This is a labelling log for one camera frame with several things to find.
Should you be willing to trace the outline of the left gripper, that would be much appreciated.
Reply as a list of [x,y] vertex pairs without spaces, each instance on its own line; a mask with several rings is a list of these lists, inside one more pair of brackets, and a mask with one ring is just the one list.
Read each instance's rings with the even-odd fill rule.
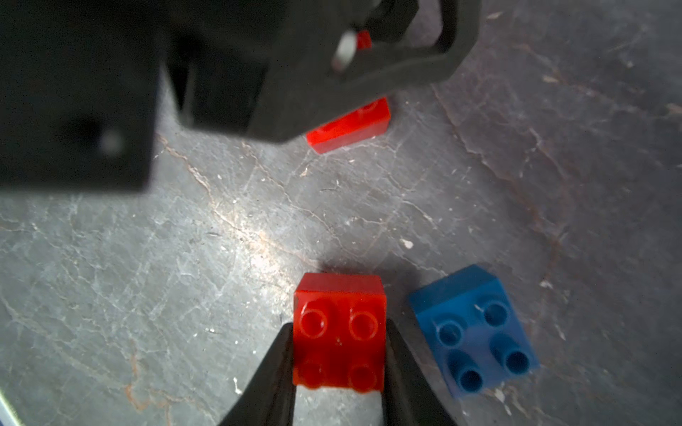
[[137,191],[161,76],[188,127],[243,133],[274,1],[5,1],[1,186]]

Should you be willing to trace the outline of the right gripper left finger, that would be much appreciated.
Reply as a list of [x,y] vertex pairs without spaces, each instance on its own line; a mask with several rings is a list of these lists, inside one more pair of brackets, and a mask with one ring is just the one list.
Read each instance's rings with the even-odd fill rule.
[[292,425],[297,392],[293,367],[293,324],[286,323],[243,395],[218,425]]

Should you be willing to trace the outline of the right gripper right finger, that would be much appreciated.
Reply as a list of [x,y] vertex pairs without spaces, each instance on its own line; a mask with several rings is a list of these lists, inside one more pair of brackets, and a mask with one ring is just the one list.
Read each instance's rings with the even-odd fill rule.
[[392,319],[386,321],[385,425],[448,425],[455,420],[433,392]]

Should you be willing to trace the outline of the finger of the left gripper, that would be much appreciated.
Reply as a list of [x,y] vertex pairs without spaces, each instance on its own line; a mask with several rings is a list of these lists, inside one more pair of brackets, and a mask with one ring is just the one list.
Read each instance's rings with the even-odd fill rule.
[[366,1],[291,1],[246,135],[284,142],[393,92],[450,78],[476,43],[481,2],[443,1],[432,45],[384,45],[332,67],[342,35],[370,13]]

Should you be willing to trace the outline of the red lego brick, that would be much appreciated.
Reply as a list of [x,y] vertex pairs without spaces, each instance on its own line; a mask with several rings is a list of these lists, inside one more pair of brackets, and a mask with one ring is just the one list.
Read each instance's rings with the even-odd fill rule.
[[294,292],[292,382],[383,392],[386,323],[378,276],[306,273]]
[[326,154],[385,134],[391,121],[387,98],[378,99],[305,135],[309,147]]

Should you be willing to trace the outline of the blue lego brick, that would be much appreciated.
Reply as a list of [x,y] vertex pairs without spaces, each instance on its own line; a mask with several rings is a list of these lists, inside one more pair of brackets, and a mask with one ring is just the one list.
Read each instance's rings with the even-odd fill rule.
[[408,302],[454,399],[539,367],[502,282],[479,266],[414,291]]

